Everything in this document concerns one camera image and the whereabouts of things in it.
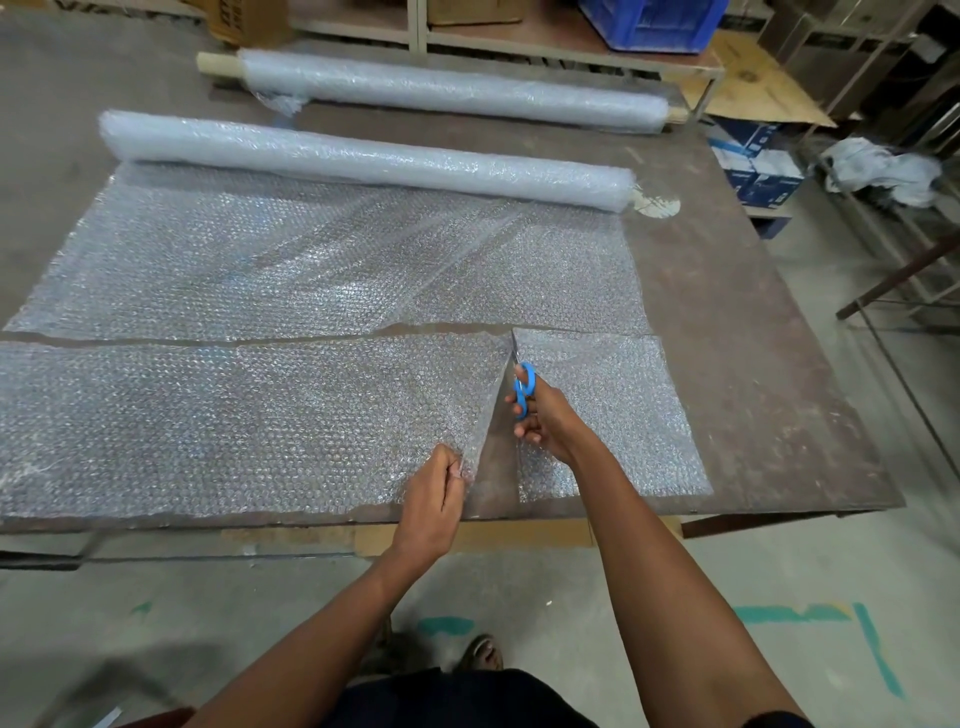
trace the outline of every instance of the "worn table surface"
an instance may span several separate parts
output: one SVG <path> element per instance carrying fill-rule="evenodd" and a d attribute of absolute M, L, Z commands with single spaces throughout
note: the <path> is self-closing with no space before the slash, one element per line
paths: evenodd
<path fill-rule="evenodd" d="M 0 321 L 13 315 L 115 166 L 96 131 L 110 108 L 269 123 L 247 93 L 211 90 L 194 54 L 202 28 L 120 17 L 16 11 L 0 16 Z M 817 341 L 695 128 L 659 136 L 438 113 L 311 105 L 299 129 L 383 141 L 629 166 L 652 194 L 679 199 L 624 226 L 714 494 L 653 498 L 662 514 L 849 511 L 902 498 L 879 465 Z M 511 414 L 501 406 L 466 517 L 582 516 L 578 498 L 520 503 Z M 349 516 L 245 514 L 126 526 L 393 521 L 397 506 Z M 120 523 L 7 522 L 5 530 Z"/>

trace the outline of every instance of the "left hand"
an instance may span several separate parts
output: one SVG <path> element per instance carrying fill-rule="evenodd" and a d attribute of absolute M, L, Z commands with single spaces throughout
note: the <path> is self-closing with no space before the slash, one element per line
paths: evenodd
<path fill-rule="evenodd" d="M 438 443 L 407 483 L 403 515 L 391 549 L 420 569 L 429 569 L 453 545 L 465 490 L 460 458 Z"/>

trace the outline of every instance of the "dark shorts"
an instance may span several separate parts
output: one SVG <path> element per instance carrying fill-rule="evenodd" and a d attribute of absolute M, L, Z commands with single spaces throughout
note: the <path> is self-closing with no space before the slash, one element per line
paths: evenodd
<path fill-rule="evenodd" d="M 439 668 L 348 688 L 324 728 L 595 728 L 548 685 L 518 669 Z M 744 728 L 812 728 L 797 716 L 768 714 Z"/>

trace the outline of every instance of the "foot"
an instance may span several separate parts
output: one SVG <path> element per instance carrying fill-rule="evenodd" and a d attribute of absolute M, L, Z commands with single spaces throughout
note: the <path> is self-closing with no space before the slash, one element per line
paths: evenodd
<path fill-rule="evenodd" d="M 480 635 L 467 647 L 460 663 L 454 668 L 455 672 L 470 669 L 503 669 L 503 655 L 490 635 Z"/>

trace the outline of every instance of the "bubble wrap roll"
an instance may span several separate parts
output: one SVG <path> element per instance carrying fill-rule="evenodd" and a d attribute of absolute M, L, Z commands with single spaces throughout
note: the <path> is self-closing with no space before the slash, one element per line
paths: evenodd
<path fill-rule="evenodd" d="M 235 341 L 437 322 L 650 330 L 607 212 L 129 162 L 7 329 Z"/>
<path fill-rule="evenodd" d="M 230 348 L 0 343 L 0 520 L 346 513 L 438 441 L 475 468 L 508 336 Z"/>
<path fill-rule="evenodd" d="M 424 187 L 619 212 L 634 173 L 554 159 L 480 155 L 226 121 L 105 111 L 100 134 L 118 159 L 175 161 L 286 177 Z"/>
<path fill-rule="evenodd" d="M 515 328 L 516 358 L 563 390 L 642 496 L 712 492 L 660 340 Z M 579 495 L 569 467 L 521 443 L 520 497 Z"/>
<path fill-rule="evenodd" d="M 251 90 L 321 101 L 504 116 L 641 133 L 661 132 L 669 112 L 666 99 L 648 93 L 297 53 L 242 50 L 239 57 Z"/>

